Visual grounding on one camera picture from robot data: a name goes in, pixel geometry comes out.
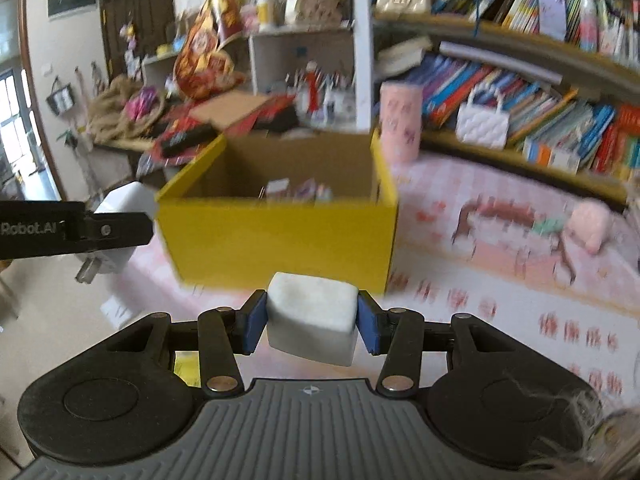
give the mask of white bottle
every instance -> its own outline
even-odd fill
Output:
[[[276,26],[276,1],[275,0],[255,0],[255,7],[258,11],[258,22],[260,31],[271,30]]]

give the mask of cardboard box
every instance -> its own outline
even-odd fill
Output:
[[[329,203],[258,200],[270,180],[309,178]],[[377,138],[217,138],[158,193],[178,275],[216,288],[266,288],[278,271],[385,290],[398,194]]]

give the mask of wooden shelf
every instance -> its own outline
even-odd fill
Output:
[[[598,198],[618,211],[622,211],[626,204],[625,188],[612,178],[598,177],[585,172],[572,175],[556,168],[531,164],[515,150],[492,150],[459,142],[455,132],[451,130],[423,132],[421,146],[533,178],[581,196]]]
[[[411,24],[431,39],[484,48],[524,60],[562,74],[567,82],[579,88],[640,105],[640,73],[569,43],[517,32],[492,22],[482,22],[476,34],[475,23],[454,14],[376,12],[374,17],[382,22]]]
[[[293,34],[323,34],[326,32],[352,33],[351,23],[342,22],[338,25],[281,25],[258,32],[245,32],[246,38],[263,38],[265,36],[291,36]]]

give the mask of pink stuffed toy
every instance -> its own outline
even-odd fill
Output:
[[[612,223],[613,217],[606,204],[586,199],[574,208],[564,228],[593,256],[607,239]]]

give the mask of wooden door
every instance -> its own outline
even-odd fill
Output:
[[[138,46],[134,54],[141,60],[154,56],[156,48],[167,42],[166,28],[175,21],[174,0],[100,0],[102,40],[107,59],[109,79],[126,73],[124,53],[127,42],[120,37],[120,28],[133,21]]]

